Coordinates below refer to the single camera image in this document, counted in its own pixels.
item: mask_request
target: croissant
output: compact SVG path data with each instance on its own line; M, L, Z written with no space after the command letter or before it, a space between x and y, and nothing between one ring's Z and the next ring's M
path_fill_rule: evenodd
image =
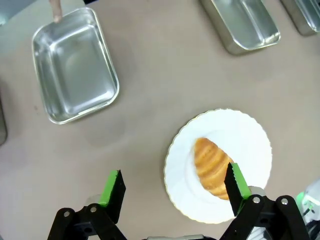
M215 143L207 138L198 138L194 146L196 174L204 189L214 196L228 200L225 177L229 163L234 161Z

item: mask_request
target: stainless steel tray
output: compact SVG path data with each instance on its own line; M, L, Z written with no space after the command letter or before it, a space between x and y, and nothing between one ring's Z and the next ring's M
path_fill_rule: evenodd
M41 27L32 49L44 108L53 123L83 117L117 97L117 74L92 9L77 9Z
M320 32L320 0L281 0L299 33L309 36Z
M261 0L201 0L224 47L242 54L277 44L280 32Z

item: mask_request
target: green gripper pad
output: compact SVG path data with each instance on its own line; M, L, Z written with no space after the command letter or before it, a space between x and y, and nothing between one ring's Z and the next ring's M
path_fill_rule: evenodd
M100 206L106 207L108 205L112 191L113 191L115 183L116 183L118 173L119 173L119 171L117 171L117 170L111 171L111 173L105 183L103 193L101 194L101 197L99 200Z
M245 201L251 196L251 191L237 163L229 163L224 179L234 216L237 216Z

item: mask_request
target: pastry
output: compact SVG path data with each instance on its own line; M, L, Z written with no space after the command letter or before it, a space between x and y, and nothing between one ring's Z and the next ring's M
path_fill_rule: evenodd
M233 160L215 143L207 138L198 138L194 146L196 174L204 189L216 197L228 200L225 186L227 167Z

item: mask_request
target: beige tabletop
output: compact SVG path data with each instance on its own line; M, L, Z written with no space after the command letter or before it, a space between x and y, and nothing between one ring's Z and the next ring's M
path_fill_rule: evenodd
M266 193L295 196L319 176L320 39L302 37L279 1L265 1L278 45L232 56L196 0L99 0L98 15L120 82L116 101L65 125L48 120L31 36L0 57L8 139L0 147L0 235L47 239L57 210L79 210L121 169L127 191L118 227L128 239L205 234L170 202L163 167L178 130L216 108L241 110L265 129L273 164Z

